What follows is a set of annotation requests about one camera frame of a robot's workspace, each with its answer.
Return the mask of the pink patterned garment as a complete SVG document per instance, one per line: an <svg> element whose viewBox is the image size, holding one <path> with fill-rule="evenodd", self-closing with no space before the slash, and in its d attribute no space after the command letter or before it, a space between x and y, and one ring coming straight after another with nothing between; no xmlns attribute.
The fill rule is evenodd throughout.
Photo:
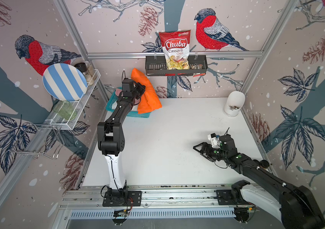
<svg viewBox="0 0 325 229"><path fill-rule="evenodd" d="M115 90L115 96L117 96L117 97L123 96L123 90L120 88L117 88Z"/></svg>

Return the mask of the orange garment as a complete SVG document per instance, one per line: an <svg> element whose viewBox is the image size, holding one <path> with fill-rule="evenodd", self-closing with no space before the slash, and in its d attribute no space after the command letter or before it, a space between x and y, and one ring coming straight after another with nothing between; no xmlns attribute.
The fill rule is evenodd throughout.
<svg viewBox="0 0 325 229"><path fill-rule="evenodd" d="M162 108L162 104L155 92L153 85L143 72L134 68L131 73L131 78L135 82L145 86L145 92L142 95L141 101L138 105L139 114L150 113L152 111Z"/></svg>

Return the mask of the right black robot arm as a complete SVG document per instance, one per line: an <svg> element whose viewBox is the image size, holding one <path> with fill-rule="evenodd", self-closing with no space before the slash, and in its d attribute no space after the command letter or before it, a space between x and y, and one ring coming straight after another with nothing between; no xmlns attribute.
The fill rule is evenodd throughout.
<svg viewBox="0 0 325 229"><path fill-rule="evenodd" d="M246 180L238 181L230 191L216 192L219 205L252 204L277 218L287 229L323 229L325 218L313 193L305 186L294 186L265 168L266 160L258 161L239 153L229 134L211 134L209 143L193 147L201 156L216 163L223 161L226 167L254 181L254 187Z"/></svg>

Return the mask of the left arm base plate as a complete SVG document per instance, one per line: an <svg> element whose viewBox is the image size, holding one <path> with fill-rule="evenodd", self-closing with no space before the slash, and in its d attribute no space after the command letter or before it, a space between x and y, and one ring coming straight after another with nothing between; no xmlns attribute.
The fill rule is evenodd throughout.
<svg viewBox="0 0 325 229"><path fill-rule="evenodd" d="M108 190L104 194L103 207L139 207L141 205L141 191L127 191L119 193L116 190Z"/></svg>

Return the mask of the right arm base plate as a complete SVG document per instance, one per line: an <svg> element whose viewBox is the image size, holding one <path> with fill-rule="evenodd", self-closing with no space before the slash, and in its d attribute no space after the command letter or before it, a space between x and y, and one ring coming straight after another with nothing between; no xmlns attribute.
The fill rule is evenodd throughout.
<svg viewBox="0 0 325 229"><path fill-rule="evenodd" d="M216 190L216 199L218 204L221 205L249 205L236 189L221 189Z"/></svg>

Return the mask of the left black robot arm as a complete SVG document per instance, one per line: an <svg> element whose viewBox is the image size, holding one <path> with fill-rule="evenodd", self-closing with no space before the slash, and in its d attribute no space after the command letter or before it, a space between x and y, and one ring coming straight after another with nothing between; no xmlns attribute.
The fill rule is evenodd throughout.
<svg viewBox="0 0 325 229"><path fill-rule="evenodd" d="M110 175L110 184L104 195L104 207L127 205L127 180L119 158L125 147L122 124L144 92L145 86L125 78L122 81L122 92L117 99L117 107L106 121L97 125L97 146L107 160Z"/></svg>

